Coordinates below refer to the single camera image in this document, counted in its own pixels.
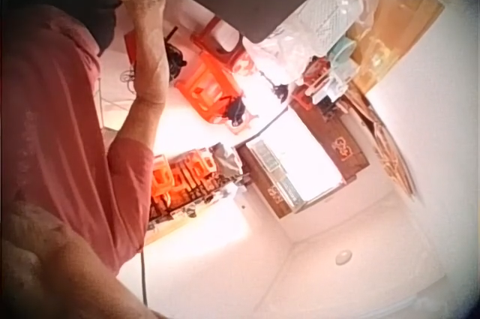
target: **orange plastic chair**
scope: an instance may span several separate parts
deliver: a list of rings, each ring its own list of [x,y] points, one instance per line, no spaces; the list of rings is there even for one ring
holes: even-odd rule
[[[178,80],[175,87],[207,122],[223,122],[222,115],[230,100],[243,95],[232,77],[208,53],[200,53],[201,64],[190,78]]]
[[[182,169],[179,166],[174,166],[172,168],[172,175],[173,175],[173,180],[175,184],[170,189],[171,191],[177,192],[177,191],[191,189],[186,178],[182,173]]]
[[[174,186],[172,170],[164,155],[155,158],[153,176],[151,178],[151,196],[153,198],[165,194]]]
[[[198,180],[217,171],[213,156],[207,149],[193,150],[186,155],[185,165]]]
[[[132,30],[124,36],[125,47],[127,48],[128,61],[134,66],[137,60],[137,37],[135,31]]]
[[[212,55],[221,65],[223,65],[228,71],[233,72],[233,68],[236,62],[245,53],[245,48],[242,43],[242,36],[232,51],[226,51],[213,37],[212,31],[215,26],[221,21],[219,17],[214,17],[207,24],[205,28],[199,33],[193,33],[190,37],[192,42],[200,49],[205,50]]]

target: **electrical wire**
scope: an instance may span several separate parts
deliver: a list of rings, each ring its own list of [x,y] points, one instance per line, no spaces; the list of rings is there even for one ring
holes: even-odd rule
[[[143,296],[143,304],[145,306],[149,306],[149,301],[147,300],[147,284],[146,284],[146,277],[145,277],[145,257],[143,255],[143,249],[140,252],[140,261],[142,262],[142,296]]]

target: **orange crate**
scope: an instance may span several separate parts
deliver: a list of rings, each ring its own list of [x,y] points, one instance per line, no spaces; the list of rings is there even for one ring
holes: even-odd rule
[[[217,171],[212,154],[207,149],[193,150],[187,154],[185,164],[189,171],[198,180],[205,178],[210,173]]]
[[[168,160],[161,155],[154,160],[153,176],[151,178],[151,195],[158,197],[174,186],[172,170]]]

